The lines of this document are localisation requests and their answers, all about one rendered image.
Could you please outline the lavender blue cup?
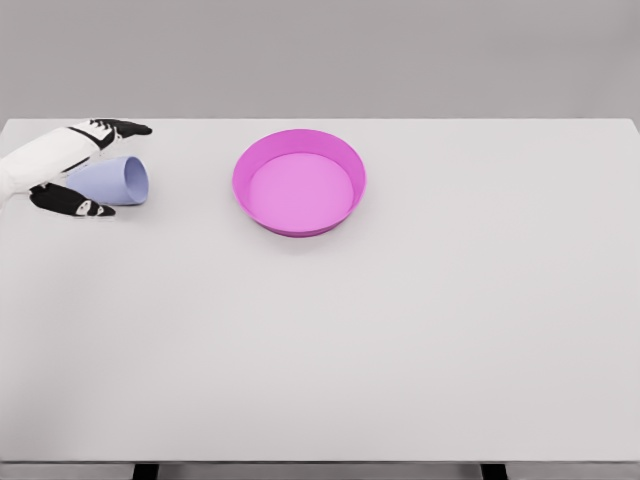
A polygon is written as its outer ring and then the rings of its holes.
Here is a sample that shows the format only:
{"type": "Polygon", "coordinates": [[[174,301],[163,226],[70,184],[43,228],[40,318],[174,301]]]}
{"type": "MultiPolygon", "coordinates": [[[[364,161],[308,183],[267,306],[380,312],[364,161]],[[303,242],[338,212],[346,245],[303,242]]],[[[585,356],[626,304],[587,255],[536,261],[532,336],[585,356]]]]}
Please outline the lavender blue cup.
{"type": "Polygon", "coordinates": [[[70,173],[66,186],[97,203],[141,205],[149,193],[146,168],[135,156],[100,161],[70,173]]]}

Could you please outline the pink round plate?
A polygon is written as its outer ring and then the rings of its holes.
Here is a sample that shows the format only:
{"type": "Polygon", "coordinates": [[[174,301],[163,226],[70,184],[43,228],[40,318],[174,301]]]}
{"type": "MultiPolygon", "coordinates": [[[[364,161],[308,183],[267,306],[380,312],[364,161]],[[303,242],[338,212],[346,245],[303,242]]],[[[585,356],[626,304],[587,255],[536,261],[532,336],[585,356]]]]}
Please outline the pink round plate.
{"type": "Polygon", "coordinates": [[[232,190],[245,214],[287,237],[324,234],[358,207],[367,187],[359,153],[340,137],[315,129],[271,133],[238,158],[232,190]]]}

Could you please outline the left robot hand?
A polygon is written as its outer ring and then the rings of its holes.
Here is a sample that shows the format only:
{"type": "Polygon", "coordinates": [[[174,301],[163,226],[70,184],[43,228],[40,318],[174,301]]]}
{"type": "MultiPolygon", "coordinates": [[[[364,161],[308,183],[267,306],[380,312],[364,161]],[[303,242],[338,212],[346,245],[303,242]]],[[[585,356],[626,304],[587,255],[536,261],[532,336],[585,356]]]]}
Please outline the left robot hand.
{"type": "Polygon", "coordinates": [[[16,157],[12,175],[20,192],[15,195],[27,194],[36,207],[60,215],[113,217],[113,208],[54,181],[113,145],[151,133],[147,125],[110,118],[91,118],[56,128],[9,153],[16,157]]]}

